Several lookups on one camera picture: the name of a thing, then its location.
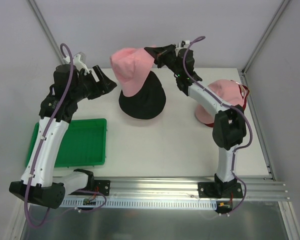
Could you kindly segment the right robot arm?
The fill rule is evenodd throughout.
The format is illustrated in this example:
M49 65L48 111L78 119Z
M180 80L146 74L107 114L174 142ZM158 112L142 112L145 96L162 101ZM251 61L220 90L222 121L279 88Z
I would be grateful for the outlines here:
M244 110L217 96L209 87L200 84L202 79L195 72L193 51L187 47L170 44L163 47L145 47L154 64L166 66L174 74L177 87L197 101L212 116L212 138L218 146L218 167L214 182L203 184L206 196L220 199L232 192L238 180L234 173L236 150L247 135Z

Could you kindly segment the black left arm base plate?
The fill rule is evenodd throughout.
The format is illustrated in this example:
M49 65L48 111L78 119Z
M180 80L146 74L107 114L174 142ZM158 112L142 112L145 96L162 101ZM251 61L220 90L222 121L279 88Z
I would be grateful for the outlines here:
M111 189L111 181L103 179L95 179L93 183L92 190L94 192L101 193L105 196L109 196Z

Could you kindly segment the black bucket hat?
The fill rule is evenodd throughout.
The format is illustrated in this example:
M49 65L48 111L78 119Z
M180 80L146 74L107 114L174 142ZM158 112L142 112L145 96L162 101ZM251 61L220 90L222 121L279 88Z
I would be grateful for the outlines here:
M139 92L128 97L121 91L118 103L120 109L128 116L139 120L151 120L164 110L166 94L157 75L150 71Z

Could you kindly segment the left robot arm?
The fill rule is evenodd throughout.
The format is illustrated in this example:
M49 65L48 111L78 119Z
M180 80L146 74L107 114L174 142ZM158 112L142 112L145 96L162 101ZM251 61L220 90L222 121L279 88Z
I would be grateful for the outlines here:
M53 80L40 105L37 137L28 165L20 180L10 183L9 192L25 203L57 209L67 195L79 191L89 195L95 189L94 174L85 169L75 169L53 181L57 155L78 102L106 95L117 84L98 65L85 73L83 68L62 64L56 67Z

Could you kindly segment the pink black-trimmed hat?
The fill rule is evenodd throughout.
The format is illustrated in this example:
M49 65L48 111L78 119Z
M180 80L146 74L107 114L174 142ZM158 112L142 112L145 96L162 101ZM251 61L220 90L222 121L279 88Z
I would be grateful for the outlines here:
M123 95L132 97L143 87L154 64L144 48L123 48L110 56L110 65Z

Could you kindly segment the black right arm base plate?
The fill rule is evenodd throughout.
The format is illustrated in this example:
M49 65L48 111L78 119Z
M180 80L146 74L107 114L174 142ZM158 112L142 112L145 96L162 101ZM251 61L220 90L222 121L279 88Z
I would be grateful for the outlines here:
M213 198L213 199L242 199L244 190L240 183L234 184L219 184L216 182L199 182L198 195L199 198Z

